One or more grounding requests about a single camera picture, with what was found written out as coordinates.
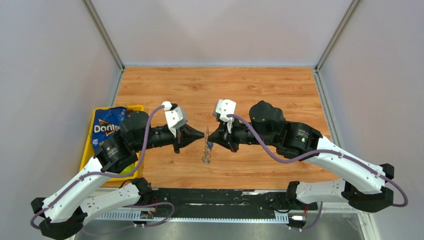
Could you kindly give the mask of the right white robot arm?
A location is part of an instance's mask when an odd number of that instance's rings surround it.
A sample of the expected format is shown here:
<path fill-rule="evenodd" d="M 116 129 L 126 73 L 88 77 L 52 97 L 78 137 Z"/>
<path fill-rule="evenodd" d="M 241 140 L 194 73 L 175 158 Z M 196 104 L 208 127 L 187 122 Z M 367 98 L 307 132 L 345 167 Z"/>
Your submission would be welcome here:
<path fill-rule="evenodd" d="M 219 99 L 213 115 L 218 128 L 208 140 L 231 152 L 243 145 L 260 145 L 282 164 L 306 162 L 337 175 L 324 182 L 291 181 L 285 193 L 292 209 L 316 202 L 347 203 L 368 213 L 394 205 L 394 192 L 386 183 L 394 178 L 394 167 L 375 165 L 356 158 L 331 142 L 321 132 L 302 122 L 288 121 L 280 108 L 263 100 L 249 110 L 249 120 L 236 115 L 236 103 Z"/>

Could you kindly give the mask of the blue headed key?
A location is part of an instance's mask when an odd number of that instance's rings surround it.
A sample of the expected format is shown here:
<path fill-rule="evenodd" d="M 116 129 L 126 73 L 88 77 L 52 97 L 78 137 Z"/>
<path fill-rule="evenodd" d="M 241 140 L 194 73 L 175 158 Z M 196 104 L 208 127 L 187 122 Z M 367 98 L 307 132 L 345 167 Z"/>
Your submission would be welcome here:
<path fill-rule="evenodd" d="M 213 148 L 213 146 L 214 146 L 214 144 L 212 143 L 212 142 L 206 142 L 206 146 L 209 148 L 209 149 L 212 149 Z"/>

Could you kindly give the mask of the silver metal keyring holder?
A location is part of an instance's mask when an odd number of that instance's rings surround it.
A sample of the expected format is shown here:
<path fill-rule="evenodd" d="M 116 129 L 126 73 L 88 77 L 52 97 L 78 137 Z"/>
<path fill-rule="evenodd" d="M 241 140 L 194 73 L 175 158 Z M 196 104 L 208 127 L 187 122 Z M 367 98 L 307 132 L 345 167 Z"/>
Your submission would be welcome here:
<path fill-rule="evenodd" d="M 211 162 L 211 156 L 212 156 L 212 149 L 209 149 L 207 147 L 206 142 L 208 142 L 208 137 L 210 135 L 209 127 L 206 127 L 206 131 L 204 133 L 204 149 L 203 149 L 203 155 L 202 155 L 202 162 L 204 164 L 209 164 Z"/>

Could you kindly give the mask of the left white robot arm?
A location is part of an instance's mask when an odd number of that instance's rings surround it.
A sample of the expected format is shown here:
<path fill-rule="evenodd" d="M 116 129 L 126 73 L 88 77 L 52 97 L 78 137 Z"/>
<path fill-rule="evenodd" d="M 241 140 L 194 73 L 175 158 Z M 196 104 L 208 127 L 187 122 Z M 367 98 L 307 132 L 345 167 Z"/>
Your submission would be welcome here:
<path fill-rule="evenodd" d="M 65 186 L 49 197 L 37 197 L 31 202 L 34 217 L 42 218 L 40 223 L 32 219 L 31 226 L 45 237 L 64 240 L 109 211 L 126 206 L 155 207 L 152 186 L 143 177 L 133 178 L 126 186 L 101 196 L 92 197 L 92 193 L 110 179 L 120 177 L 128 166 L 139 166 L 146 150 L 171 145 L 179 153 L 181 148 L 204 137 L 203 132 L 188 125 L 180 107 L 167 110 L 165 115 L 165 125 L 152 127 L 151 114 L 131 112 Z"/>

